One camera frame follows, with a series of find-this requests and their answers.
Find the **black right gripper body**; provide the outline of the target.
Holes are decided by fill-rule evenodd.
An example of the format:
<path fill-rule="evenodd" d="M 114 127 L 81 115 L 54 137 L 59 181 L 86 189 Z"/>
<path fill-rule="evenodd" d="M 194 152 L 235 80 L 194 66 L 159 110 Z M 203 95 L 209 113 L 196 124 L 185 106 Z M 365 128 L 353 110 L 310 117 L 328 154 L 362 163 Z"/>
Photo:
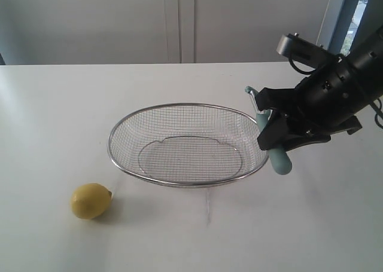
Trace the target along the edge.
<path fill-rule="evenodd" d="M 285 116 L 281 144 L 286 151 L 331 136 L 354 134 L 362 128 L 356 113 L 367 105 L 366 65 L 344 58 L 281 91 L 280 112 Z"/>

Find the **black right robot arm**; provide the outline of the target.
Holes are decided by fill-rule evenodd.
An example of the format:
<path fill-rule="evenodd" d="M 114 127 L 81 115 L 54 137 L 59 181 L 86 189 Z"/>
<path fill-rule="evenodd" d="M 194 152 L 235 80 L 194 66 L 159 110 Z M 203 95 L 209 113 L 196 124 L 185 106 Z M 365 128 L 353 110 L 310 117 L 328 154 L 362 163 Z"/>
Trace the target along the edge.
<path fill-rule="evenodd" d="M 312 68 L 303 71 L 295 88 L 263 88 L 256 96 L 259 110 L 272 111 L 257 138 L 260 149 L 281 146 L 285 151 L 326 143 L 341 132 L 354 134 L 362 128 L 355 116 L 382 96 L 382 29 L 377 29 L 349 55 L 333 54 L 299 38 L 282 36 L 277 52 L 292 67 L 299 62 Z"/>

